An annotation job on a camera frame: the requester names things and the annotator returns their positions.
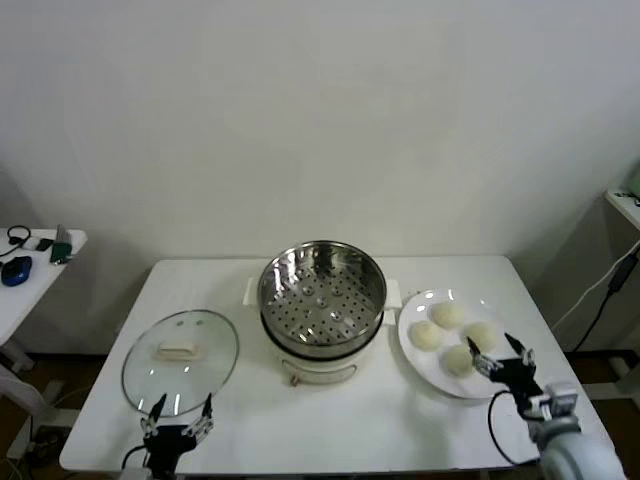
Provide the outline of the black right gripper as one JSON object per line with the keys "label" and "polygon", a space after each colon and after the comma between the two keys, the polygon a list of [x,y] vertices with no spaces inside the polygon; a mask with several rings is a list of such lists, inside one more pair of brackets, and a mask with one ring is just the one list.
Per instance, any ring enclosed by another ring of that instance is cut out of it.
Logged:
{"label": "black right gripper", "polygon": [[541,395],[543,390],[535,381],[537,367],[534,351],[527,349],[509,333],[504,333],[504,336],[516,357],[500,361],[482,354],[476,343],[466,337],[473,367],[485,378],[505,385],[517,400]]}

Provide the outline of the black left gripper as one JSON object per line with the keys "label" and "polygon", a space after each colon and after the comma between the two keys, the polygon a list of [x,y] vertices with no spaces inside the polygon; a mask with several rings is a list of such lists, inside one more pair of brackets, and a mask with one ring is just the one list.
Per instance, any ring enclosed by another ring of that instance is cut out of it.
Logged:
{"label": "black left gripper", "polygon": [[174,473],[180,457],[193,450],[193,441],[200,443],[213,429],[212,394],[203,404],[201,415],[188,426],[159,426],[166,402],[166,394],[153,405],[150,412],[140,420],[144,446],[148,452],[146,467],[152,473]]}

